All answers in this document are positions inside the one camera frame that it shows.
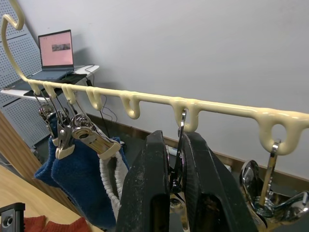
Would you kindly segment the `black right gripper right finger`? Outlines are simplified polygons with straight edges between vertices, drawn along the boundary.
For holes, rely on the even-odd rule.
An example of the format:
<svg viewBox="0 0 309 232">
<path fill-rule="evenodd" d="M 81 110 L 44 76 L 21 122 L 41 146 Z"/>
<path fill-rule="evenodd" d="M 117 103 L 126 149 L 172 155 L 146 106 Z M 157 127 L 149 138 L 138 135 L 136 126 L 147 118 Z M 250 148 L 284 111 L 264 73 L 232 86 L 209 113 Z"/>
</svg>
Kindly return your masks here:
<svg viewBox="0 0 309 232">
<path fill-rule="evenodd" d="M 255 232 L 233 175 L 199 133 L 183 135 L 185 201 L 192 232 Z"/>
</svg>

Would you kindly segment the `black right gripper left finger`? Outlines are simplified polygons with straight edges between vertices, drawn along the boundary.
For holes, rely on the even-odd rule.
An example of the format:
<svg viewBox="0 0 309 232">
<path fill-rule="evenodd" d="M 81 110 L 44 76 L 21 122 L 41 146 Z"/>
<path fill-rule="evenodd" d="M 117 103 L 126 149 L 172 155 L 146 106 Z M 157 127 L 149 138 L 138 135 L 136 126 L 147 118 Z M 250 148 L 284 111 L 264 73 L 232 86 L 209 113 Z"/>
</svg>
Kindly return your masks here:
<svg viewBox="0 0 309 232">
<path fill-rule="evenodd" d="M 122 190 L 117 232 L 169 231 L 169 162 L 162 131 L 149 134 Z"/>
</svg>

